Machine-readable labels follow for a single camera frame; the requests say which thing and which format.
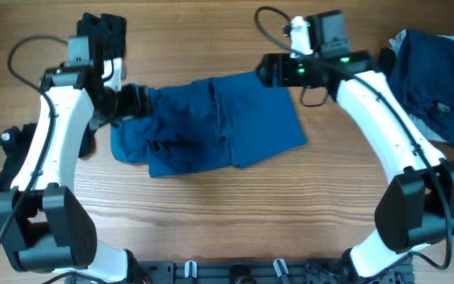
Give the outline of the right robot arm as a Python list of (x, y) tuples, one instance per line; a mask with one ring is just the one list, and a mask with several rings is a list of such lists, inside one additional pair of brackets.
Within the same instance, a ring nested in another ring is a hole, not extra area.
[(415, 127), (392, 93), (385, 74), (365, 50), (352, 51), (338, 10), (286, 17), (289, 43), (275, 44), (256, 76), (266, 87), (324, 88), (357, 124), (377, 155), (388, 187), (374, 211), (375, 228), (339, 260), (314, 260), (307, 273), (335, 283), (399, 282), (400, 269), (424, 249), (443, 244), (439, 271), (452, 260), (454, 160), (448, 160)]

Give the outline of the blue t-shirt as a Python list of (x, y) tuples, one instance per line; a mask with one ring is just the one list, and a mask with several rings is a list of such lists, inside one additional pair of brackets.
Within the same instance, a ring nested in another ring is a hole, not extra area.
[(266, 88), (253, 72), (136, 93), (152, 114), (116, 122), (110, 147), (120, 162), (146, 163), (153, 178), (243, 169), (307, 142), (287, 89)]

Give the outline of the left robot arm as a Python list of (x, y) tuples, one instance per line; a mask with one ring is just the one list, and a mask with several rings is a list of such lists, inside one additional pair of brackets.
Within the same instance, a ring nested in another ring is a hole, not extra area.
[(97, 237), (74, 194), (74, 174), (85, 129), (94, 114), (107, 121), (151, 115), (148, 95), (112, 86), (102, 45), (89, 37), (67, 41), (68, 57), (35, 86), (41, 110), (28, 153), (7, 190), (0, 191), (0, 250), (15, 271), (48, 273), (53, 281), (147, 283), (127, 249)]

